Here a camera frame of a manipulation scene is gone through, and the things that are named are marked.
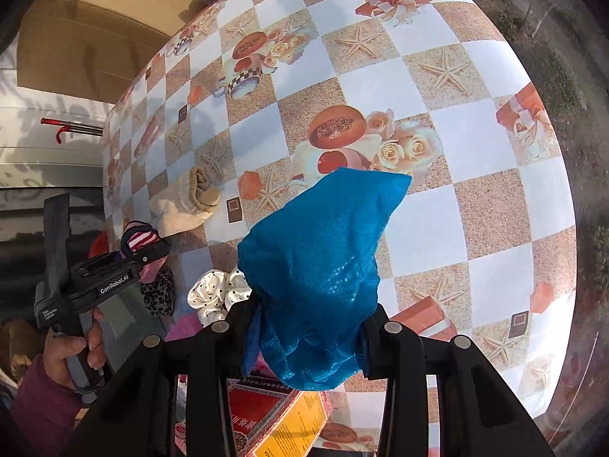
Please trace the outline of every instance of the maroon sleeve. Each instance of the maroon sleeve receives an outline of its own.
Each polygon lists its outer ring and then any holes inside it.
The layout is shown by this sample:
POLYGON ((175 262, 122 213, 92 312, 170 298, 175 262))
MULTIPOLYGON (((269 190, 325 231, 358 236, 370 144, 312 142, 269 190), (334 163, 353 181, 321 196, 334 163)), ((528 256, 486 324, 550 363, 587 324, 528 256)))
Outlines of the maroon sleeve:
POLYGON ((38 355, 22 379, 10 414, 36 455, 57 457, 65 450, 81 408, 72 390, 48 377, 38 355))

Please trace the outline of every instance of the checkered tablecloth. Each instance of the checkered tablecloth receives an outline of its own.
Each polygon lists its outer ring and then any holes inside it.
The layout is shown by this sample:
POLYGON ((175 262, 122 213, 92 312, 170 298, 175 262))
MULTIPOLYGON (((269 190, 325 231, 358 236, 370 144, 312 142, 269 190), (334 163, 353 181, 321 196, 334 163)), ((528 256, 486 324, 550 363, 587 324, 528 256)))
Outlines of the checkered tablecloth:
MULTIPOLYGON (((394 316, 430 296, 531 415, 547 408, 575 299, 571 193, 526 71, 471 0, 221 0, 151 60, 104 133, 111 240, 124 219, 152 221, 150 198, 194 165, 220 189, 212 217, 172 238, 177 315, 255 223, 337 166, 412 175, 379 243, 379 302, 394 316), (327 114, 337 105, 351 109, 327 114)), ((317 444, 374 448, 384 390, 356 375, 332 392, 332 420, 356 437, 317 444)))

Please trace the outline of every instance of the leopard print fabric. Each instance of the leopard print fabric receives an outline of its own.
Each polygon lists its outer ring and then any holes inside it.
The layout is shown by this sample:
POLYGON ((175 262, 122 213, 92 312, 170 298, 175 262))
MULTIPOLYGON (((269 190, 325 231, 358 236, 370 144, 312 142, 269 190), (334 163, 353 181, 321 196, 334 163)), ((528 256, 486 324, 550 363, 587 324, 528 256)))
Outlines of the leopard print fabric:
POLYGON ((174 274, 168 266, 163 266, 158 271, 153 282, 142 283, 140 292, 144 296, 144 304, 152 316, 174 313, 174 274))

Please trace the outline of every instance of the metal rod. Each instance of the metal rod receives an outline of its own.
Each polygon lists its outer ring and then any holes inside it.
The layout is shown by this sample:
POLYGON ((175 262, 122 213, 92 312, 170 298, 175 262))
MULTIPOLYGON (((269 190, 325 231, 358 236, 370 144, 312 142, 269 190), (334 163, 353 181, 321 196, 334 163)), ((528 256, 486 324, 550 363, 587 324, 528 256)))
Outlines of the metal rod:
POLYGON ((88 123, 78 123, 76 121, 57 120, 55 118, 42 117, 40 119, 40 123, 45 124, 45 125, 57 125, 57 126, 68 126, 68 127, 78 127, 78 128, 84 127, 84 128, 99 130, 100 132, 102 132, 104 129, 100 125, 90 125, 88 123))
POLYGON ((101 137, 102 133, 97 130, 87 130, 83 128, 70 127, 70 130, 65 130, 64 132, 74 132, 75 134, 88 134, 90 136, 101 137))

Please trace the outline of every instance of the human hand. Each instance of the human hand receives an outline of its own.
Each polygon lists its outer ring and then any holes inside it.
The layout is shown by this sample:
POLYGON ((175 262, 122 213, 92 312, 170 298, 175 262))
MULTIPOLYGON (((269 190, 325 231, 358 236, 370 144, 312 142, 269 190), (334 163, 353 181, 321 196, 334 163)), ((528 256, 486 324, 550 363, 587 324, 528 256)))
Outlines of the human hand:
POLYGON ((55 383, 75 390, 74 383, 70 378, 66 358, 77 355, 85 346, 89 347, 89 354, 86 357, 89 366, 93 369, 100 369, 106 362, 107 355, 104 350, 104 337, 99 321, 104 319, 104 314, 99 308, 93 308, 93 325, 83 337, 72 337, 64 335, 53 337, 53 330, 50 329, 45 341, 43 352, 43 365, 45 372, 55 383))

